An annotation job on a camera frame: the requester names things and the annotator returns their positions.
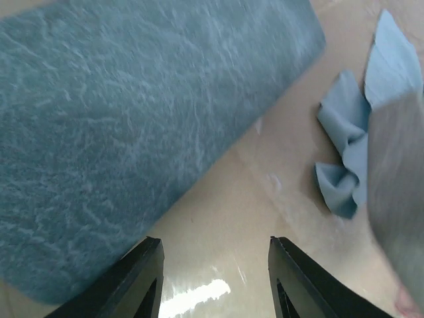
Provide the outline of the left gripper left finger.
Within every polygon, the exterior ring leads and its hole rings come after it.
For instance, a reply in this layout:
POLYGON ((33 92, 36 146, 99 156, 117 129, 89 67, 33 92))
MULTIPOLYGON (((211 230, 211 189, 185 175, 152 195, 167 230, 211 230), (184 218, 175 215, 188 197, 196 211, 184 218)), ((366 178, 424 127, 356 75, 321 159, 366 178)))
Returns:
POLYGON ((147 237, 84 292, 47 316, 157 317, 163 287, 164 249, 147 237))

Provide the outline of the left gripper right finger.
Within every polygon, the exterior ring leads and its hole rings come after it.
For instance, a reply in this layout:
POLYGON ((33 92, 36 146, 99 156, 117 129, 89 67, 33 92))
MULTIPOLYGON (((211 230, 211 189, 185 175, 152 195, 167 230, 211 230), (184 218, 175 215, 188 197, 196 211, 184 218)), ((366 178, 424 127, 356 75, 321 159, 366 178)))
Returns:
POLYGON ((276 317, 385 317, 286 237, 271 237, 268 270, 276 317))

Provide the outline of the grey glasses case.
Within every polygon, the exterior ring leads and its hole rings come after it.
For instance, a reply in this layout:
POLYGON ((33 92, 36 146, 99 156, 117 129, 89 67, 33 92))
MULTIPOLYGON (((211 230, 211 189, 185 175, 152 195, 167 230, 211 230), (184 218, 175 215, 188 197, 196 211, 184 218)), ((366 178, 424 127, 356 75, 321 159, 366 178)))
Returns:
POLYGON ((403 290, 423 310, 423 92, 373 110, 368 131, 370 228, 403 290))

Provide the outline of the light blue cleaning cloth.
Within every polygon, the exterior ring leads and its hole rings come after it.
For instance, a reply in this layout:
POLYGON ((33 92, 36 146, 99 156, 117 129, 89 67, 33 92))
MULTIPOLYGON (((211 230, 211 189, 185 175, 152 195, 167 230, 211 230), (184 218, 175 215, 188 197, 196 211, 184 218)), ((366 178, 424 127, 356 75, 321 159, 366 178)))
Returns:
POLYGON ((415 47, 387 10, 382 10, 360 90, 350 70, 342 71, 321 100, 317 119, 342 165, 317 162, 317 186, 330 212, 351 219, 367 198, 368 120, 373 110, 412 91, 423 91, 415 47))

